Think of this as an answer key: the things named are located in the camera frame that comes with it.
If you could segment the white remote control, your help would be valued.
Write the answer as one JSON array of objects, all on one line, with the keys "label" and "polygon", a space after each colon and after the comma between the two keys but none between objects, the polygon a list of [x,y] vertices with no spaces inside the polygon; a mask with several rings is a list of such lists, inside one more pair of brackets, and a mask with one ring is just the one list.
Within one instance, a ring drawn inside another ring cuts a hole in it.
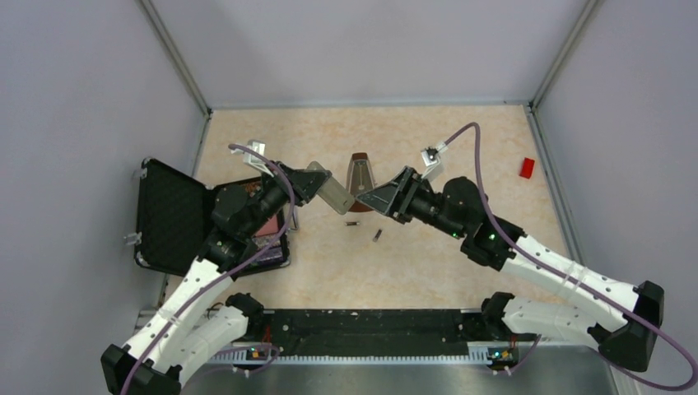
[{"label": "white remote control", "polygon": [[346,215],[356,201],[354,196],[318,161],[311,161],[306,169],[314,176],[310,192],[322,198],[337,214]]}]

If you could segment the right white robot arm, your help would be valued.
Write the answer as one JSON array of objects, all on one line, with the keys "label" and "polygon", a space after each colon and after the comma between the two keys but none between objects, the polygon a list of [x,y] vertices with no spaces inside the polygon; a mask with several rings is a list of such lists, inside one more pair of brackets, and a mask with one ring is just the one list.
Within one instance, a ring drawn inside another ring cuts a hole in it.
[{"label": "right white robot arm", "polygon": [[418,219],[460,239],[461,252],[476,264],[524,278],[566,301],[539,303],[496,293],[482,305],[482,326],[489,337],[557,337],[589,346],[629,371],[648,370],[658,336],[640,320],[662,324],[664,289],[658,284],[616,281],[552,251],[517,225],[501,218],[490,221],[477,185],[464,176],[436,192],[427,179],[405,167],[357,200],[401,224]]}]

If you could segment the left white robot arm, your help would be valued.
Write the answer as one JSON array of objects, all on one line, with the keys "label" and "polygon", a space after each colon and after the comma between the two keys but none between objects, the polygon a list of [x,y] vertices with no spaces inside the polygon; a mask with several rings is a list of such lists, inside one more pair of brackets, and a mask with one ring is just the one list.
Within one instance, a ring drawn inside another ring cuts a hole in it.
[{"label": "left white robot arm", "polygon": [[303,206],[332,178],[315,167],[265,165],[260,189],[238,184],[215,188],[212,228],[199,242],[183,280],[157,313],[122,346],[101,356],[112,394],[179,394],[225,345],[263,332],[264,319],[252,309],[224,307],[208,322],[197,322],[234,277],[262,254],[253,237],[287,206]]}]

